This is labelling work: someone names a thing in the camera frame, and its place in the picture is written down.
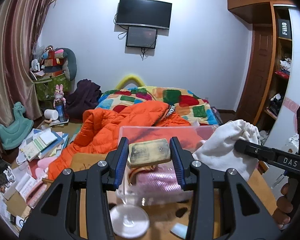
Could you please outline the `right hand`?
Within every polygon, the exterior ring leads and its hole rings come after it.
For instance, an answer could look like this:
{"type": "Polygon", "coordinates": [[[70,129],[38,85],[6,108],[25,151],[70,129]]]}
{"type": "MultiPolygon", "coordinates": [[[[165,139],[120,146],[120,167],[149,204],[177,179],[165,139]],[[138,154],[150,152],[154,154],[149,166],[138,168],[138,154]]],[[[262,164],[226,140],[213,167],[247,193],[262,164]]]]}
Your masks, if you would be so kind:
{"type": "Polygon", "coordinates": [[[278,198],[276,202],[276,210],[274,211],[272,218],[275,220],[279,229],[282,229],[287,225],[291,218],[289,214],[293,211],[293,206],[291,202],[287,199],[286,195],[288,193],[289,184],[286,183],[281,189],[282,196],[278,198]]]}

